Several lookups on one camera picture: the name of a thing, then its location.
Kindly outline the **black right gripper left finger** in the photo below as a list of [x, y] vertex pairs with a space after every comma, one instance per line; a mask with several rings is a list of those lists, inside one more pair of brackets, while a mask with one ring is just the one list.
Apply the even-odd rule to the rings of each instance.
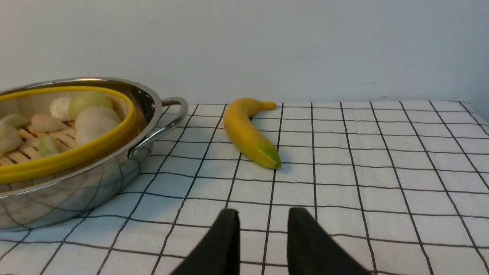
[[172, 275], [238, 275], [240, 220], [234, 209], [223, 209], [206, 235]]

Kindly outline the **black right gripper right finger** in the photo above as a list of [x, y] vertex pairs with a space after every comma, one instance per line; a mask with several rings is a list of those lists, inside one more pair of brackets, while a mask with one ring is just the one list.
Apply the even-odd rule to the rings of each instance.
[[287, 222], [287, 265], [290, 275], [370, 275], [307, 209], [292, 207]]

